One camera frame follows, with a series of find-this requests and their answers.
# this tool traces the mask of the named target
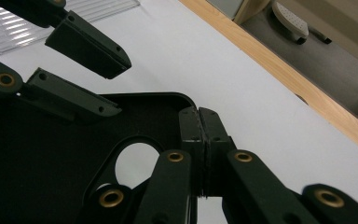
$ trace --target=gray floor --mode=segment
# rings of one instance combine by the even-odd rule
[[[311,28],[307,42],[296,44],[296,37],[270,12],[267,7],[242,28],[358,118],[358,60],[334,40],[326,45]]]

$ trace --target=white table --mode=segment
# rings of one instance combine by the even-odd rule
[[[237,147],[256,153],[287,188],[324,183],[358,201],[358,146],[181,3],[142,0],[94,25],[131,58],[133,67],[113,80],[42,43],[0,61],[24,80],[40,66],[97,93],[184,93],[215,110]],[[219,200],[200,200],[199,223],[225,223]]]

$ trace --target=table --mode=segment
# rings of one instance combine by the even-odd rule
[[[182,3],[203,7],[201,0]],[[202,18],[225,20],[205,8],[200,9]],[[175,0],[142,0],[140,7],[95,22],[131,58],[133,68],[113,80],[42,43],[0,56],[0,62],[24,80],[40,66],[97,93],[184,93],[196,105],[215,110],[237,147],[256,153],[289,189],[300,192],[306,185],[325,183],[358,201],[358,145],[270,73],[292,73],[287,65],[273,68],[275,59],[257,43],[247,47],[260,58],[247,55],[206,21]],[[235,27],[234,32],[244,34]],[[261,61],[264,68],[257,63]],[[224,223],[219,200],[200,200],[199,208],[199,223]]]

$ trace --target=clear plastic container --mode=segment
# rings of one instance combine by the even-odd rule
[[[67,10],[73,10],[88,22],[139,6],[137,0],[67,0]],[[52,28],[41,28],[0,7],[0,55],[43,40]]]

